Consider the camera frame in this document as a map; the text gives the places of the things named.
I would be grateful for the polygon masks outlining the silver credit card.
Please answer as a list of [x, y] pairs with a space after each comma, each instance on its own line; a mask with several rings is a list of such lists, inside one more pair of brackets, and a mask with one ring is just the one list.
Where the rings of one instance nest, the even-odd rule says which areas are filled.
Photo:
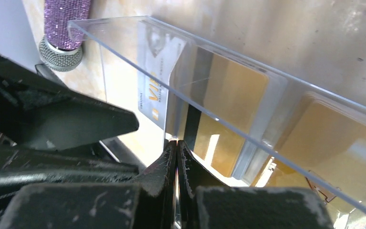
[[138, 23], [138, 110], [161, 129], [165, 128], [172, 75], [187, 42], [182, 37], [150, 24]]

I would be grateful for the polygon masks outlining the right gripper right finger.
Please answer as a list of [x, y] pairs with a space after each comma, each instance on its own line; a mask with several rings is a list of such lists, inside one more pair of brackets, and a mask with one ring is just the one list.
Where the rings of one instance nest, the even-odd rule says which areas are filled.
[[301, 187], [231, 187], [210, 173], [188, 145], [177, 142], [185, 229], [331, 229], [321, 199]]

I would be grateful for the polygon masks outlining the clear plastic card box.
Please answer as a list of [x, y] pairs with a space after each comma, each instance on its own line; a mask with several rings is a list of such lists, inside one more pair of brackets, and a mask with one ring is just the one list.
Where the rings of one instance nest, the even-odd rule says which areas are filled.
[[334, 228], [366, 229], [366, 106], [149, 16], [68, 31], [100, 46], [108, 97], [133, 97], [220, 180], [309, 189]]

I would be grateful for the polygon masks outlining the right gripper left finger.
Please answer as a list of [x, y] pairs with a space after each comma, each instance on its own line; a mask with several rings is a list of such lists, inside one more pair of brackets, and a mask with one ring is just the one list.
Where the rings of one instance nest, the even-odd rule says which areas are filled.
[[0, 229], [169, 229], [177, 142], [135, 178], [118, 183], [40, 183], [20, 189]]

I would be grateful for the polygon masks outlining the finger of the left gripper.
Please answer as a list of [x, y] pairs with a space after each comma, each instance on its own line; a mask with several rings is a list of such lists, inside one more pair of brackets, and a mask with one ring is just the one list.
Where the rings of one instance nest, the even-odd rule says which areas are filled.
[[0, 218], [23, 186], [33, 183], [115, 183], [138, 175], [136, 165], [117, 162], [99, 143], [65, 150], [0, 145]]
[[0, 56], [0, 134], [39, 150], [63, 150], [137, 131], [128, 110], [41, 77]]

